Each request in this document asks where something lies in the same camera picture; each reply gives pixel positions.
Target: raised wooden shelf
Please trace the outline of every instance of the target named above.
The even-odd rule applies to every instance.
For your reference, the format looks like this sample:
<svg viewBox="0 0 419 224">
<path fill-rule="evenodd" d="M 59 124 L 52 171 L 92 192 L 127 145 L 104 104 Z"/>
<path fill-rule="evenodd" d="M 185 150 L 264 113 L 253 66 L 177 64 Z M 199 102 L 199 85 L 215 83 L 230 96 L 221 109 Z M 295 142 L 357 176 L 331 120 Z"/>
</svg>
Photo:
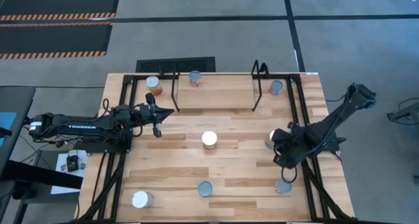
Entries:
<svg viewBox="0 0 419 224">
<path fill-rule="evenodd" d="M 180 109 L 252 109 L 255 106 L 251 75 L 203 75 L 193 87 L 189 76 L 179 76 L 177 104 Z"/>
</svg>

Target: wooden platform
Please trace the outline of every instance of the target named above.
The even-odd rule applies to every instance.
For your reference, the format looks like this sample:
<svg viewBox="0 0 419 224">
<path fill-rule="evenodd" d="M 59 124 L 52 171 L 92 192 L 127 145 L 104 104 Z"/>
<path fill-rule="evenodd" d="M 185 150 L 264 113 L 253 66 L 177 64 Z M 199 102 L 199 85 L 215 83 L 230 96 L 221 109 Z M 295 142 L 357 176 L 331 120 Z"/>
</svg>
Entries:
<svg viewBox="0 0 419 224">
<path fill-rule="evenodd" d="M 310 121 L 320 121 L 328 112 L 319 76 L 303 73 L 301 76 Z M 111 106 L 118 104 L 122 78 L 123 74 L 108 75 L 103 97 L 109 99 Z M 273 96 L 268 93 L 271 81 L 262 80 L 263 96 L 255 112 L 248 109 L 181 110 L 164 121 L 163 136 L 159 139 L 153 136 L 152 126 L 145 126 L 143 135 L 133 141 L 132 150 L 126 156 L 117 222 L 309 221 L 300 166 L 289 194 L 280 195 L 274 190 L 274 183 L 280 178 L 280 167 L 272 162 L 274 153 L 265 147 L 264 139 L 273 129 L 287 128 L 293 118 L 286 83 L 283 82 L 282 93 Z M 164 90 L 156 97 L 158 106 L 174 108 L 171 85 L 171 80 L 162 81 Z M 259 96 L 257 81 L 253 81 L 253 85 L 255 99 Z M 135 104 L 144 102 L 147 92 L 145 81 L 140 81 Z M 205 100 L 205 95 L 197 97 Z M 302 122 L 298 100 L 296 103 Z M 215 131 L 219 138 L 217 148 L 211 151 L 205 150 L 200 141 L 206 130 Z M 79 197 L 81 214 L 90 206 L 100 160 L 100 154 L 89 158 Z M 344 212 L 353 215 L 340 161 L 331 153 L 321 153 L 319 166 L 331 197 Z M 105 171 L 106 162 L 99 191 Z M 293 172 L 286 170 L 285 176 L 292 177 Z M 198 194 L 201 181 L 212 182 L 211 197 L 203 198 Z M 132 195 L 140 190 L 154 194 L 152 208 L 139 210 L 132 206 Z M 319 196 L 313 190 L 316 210 L 321 217 Z M 112 199 L 111 191 L 105 217 L 110 215 Z"/>
<path fill-rule="evenodd" d="M 252 109 L 255 106 L 251 75 L 203 75 L 193 87 L 189 76 L 179 77 L 177 104 L 180 109 Z"/>
</svg>

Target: red can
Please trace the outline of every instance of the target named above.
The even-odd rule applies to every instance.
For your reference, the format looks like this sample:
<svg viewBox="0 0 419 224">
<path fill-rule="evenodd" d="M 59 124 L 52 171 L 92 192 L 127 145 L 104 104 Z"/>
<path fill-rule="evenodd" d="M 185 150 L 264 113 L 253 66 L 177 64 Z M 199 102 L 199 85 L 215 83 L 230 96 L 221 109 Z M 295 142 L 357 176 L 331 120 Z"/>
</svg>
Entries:
<svg viewBox="0 0 419 224">
<path fill-rule="evenodd" d="M 160 81 L 158 80 L 157 77 L 155 76 L 147 77 L 146 83 L 147 83 L 147 87 L 149 88 L 153 96 L 158 96 L 159 94 L 163 92 L 163 88 L 162 86 L 160 86 Z"/>
</svg>

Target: small black box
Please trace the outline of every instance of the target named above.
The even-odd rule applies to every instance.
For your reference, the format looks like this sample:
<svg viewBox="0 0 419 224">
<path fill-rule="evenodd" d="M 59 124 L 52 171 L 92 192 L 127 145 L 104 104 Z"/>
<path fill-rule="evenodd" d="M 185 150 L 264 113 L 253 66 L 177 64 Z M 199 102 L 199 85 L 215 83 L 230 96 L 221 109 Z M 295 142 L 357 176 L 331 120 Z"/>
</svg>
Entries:
<svg viewBox="0 0 419 224">
<path fill-rule="evenodd" d="M 77 155 L 67 157 L 67 171 L 73 172 L 79 169 L 79 158 Z"/>
</svg>

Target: wooden tabletop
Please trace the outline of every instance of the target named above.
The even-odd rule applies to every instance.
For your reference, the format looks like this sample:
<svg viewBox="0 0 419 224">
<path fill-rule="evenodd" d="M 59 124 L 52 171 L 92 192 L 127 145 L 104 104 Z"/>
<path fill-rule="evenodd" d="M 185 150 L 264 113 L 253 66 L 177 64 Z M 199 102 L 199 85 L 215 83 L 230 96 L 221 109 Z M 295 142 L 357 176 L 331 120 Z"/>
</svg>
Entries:
<svg viewBox="0 0 419 224">
<path fill-rule="evenodd" d="M 103 98 L 109 99 L 111 106 L 118 105 L 123 76 L 121 73 L 108 75 Z M 319 75 L 301 73 L 301 79 L 310 121 L 324 119 L 328 111 Z M 161 138 L 155 138 L 152 127 L 145 126 L 143 135 L 133 141 L 132 150 L 126 156 L 117 221 L 310 220 L 300 166 L 297 167 L 298 178 L 289 194 L 280 195 L 274 190 L 281 168 L 272 162 L 274 153 L 266 148 L 264 139 L 274 129 L 287 128 L 293 118 L 285 81 L 279 96 L 268 92 L 271 82 L 262 80 L 263 96 L 254 112 L 250 109 L 181 110 L 163 122 Z M 172 81 L 163 80 L 161 84 L 163 93 L 156 97 L 156 104 L 173 109 L 170 98 Z M 257 81 L 253 81 L 253 85 L 257 98 Z M 293 89 L 300 121 L 303 122 L 297 87 L 294 85 Z M 140 81 L 135 104 L 145 102 L 146 93 L 145 81 Z M 201 135 L 207 130 L 217 133 L 217 148 L 214 150 L 202 147 Z M 90 206 L 101 156 L 95 154 L 88 160 L 79 198 L 81 214 Z M 331 153 L 321 153 L 318 158 L 326 190 L 344 212 L 353 215 L 339 160 Z M 105 170 L 106 162 L 101 172 L 99 191 Z M 286 170 L 285 176 L 293 177 L 293 173 L 293 170 Z M 212 196 L 204 198 L 199 195 L 198 184 L 201 181 L 212 183 Z M 313 190 L 316 210 L 321 217 L 319 196 L 314 187 Z M 137 191 L 154 194 L 152 208 L 137 209 L 132 206 L 132 195 Z M 110 215 L 112 197 L 113 191 L 109 194 L 105 217 Z"/>
</svg>

